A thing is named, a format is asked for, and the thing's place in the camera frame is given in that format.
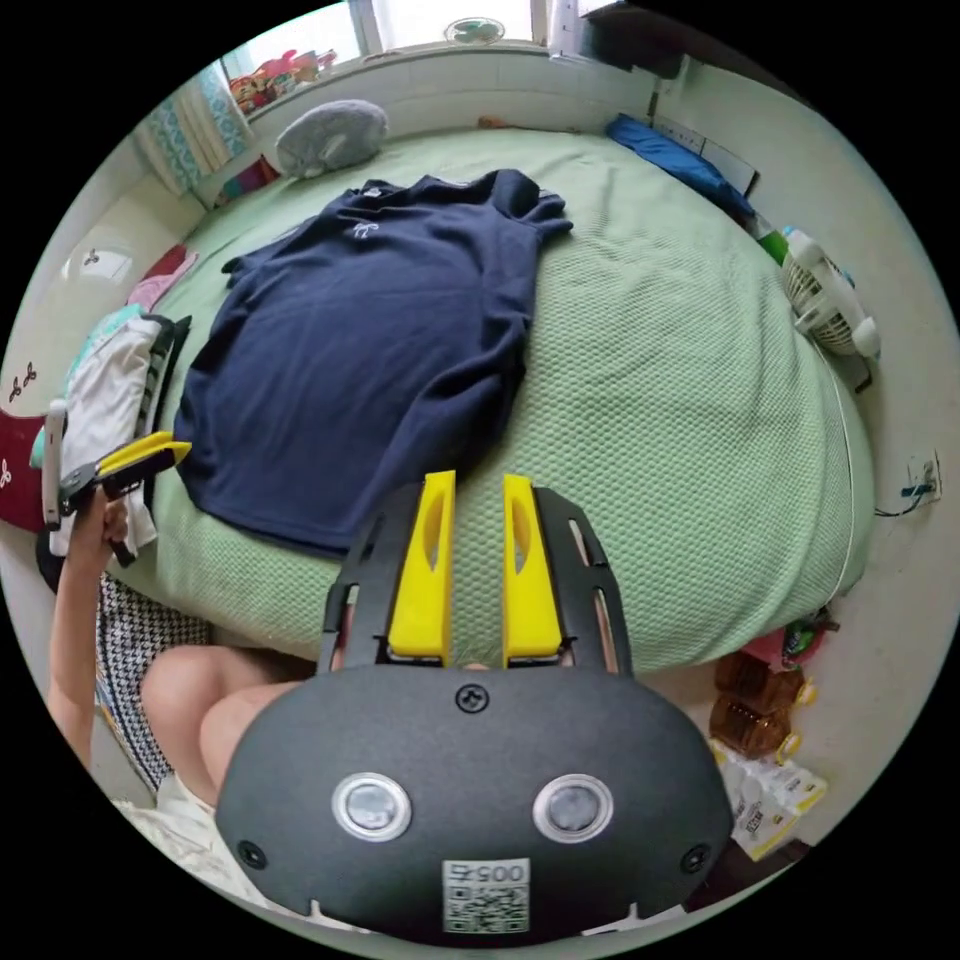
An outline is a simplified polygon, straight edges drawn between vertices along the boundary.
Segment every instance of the houndstooth fabric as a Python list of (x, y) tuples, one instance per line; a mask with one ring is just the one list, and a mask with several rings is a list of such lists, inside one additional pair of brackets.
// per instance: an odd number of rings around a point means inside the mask
[(97, 609), (97, 701), (114, 736), (155, 793), (170, 773), (140, 700), (150, 664), (164, 650), (210, 642), (210, 625), (131, 590), (104, 574)]

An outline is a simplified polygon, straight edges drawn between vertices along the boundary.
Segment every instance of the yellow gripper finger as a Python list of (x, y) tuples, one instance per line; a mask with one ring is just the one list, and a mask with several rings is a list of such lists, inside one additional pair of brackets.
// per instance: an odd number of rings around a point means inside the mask
[(161, 450), (170, 450), (174, 456), (174, 462), (179, 463), (190, 452), (191, 444), (178, 442), (173, 439), (173, 434), (169, 430), (158, 430), (132, 443), (118, 447), (112, 453), (107, 454), (98, 464), (97, 470), (101, 473), (114, 473), (124, 467), (143, 460), (145, 457), (159, 453)]
[(428, 473), (400, 574), (388, 642), (396, 657), (450, 665), (456, 473)]
[(533, 483), (503, 478), (503, 665), (560, 652), (560, 618), (553, 597)]

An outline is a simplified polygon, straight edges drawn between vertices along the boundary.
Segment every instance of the plastic bottle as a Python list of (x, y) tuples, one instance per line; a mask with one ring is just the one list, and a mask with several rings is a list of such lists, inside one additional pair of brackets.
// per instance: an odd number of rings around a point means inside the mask
[(726, 694), (713, 705), (710, 736), (747, 760), (774, 754), (782, 762), (800, 746), (800, 734), (790, 729), (789, 711), (763, 716)]
[(717, 661), (714, 679), (721, 693), (764, 715), (806, 706), (816, 699), (816, 687), (802, 670), (776, 672), (742, 650)]

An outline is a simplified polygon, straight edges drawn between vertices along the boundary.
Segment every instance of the mint green mattress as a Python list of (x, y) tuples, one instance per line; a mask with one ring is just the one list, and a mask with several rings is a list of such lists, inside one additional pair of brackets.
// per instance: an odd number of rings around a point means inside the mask
[[(367, 178), (462, 181), (500, 167), (563, 196), (574, 231), (543, 256), (509, 434), (458, 492), (458, 662), (498, 662), (508, 472), (585, 509), (620, 583), (638, 672), (720, 656), (848, 589), (866, 563), (874, 509), (849, 393), (794, 333), (763, 250), (600, 137), (478, 130), (398, 140), (364, 167), (273, 184), (208, 217), (187, 241), (198, 265), (158, 307), (193, 316), (161, 425), (172, 427), (224, 299), (227, 259)], [(257, 643), (316, 656), (335, 563), (201, 514), (173, 471), (158, 480), (154, 514), (159, 538), (121, 580)]]

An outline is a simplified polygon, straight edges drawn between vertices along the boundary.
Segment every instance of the leg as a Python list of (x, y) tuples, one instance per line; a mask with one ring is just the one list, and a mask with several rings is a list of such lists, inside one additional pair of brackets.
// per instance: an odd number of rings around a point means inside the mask
[(200, 725), (200, 755), (211, 785), (214, 799), (209, 802), (212, 805), (216, 804), (233, 752), (247, 727), (264, 707), (302, 682), (294, 680), (247, 687), (224, 697), (207, 711)]
[(200, 750), (206, 714), (237, 691), (305, 680), (313, 670), (306, 660), (270, 650), (175, 647), (160, 654), (147, 671), (141, 688), (143, 710), (157, 745), (184, 785), (213, 803), (216, 790)]

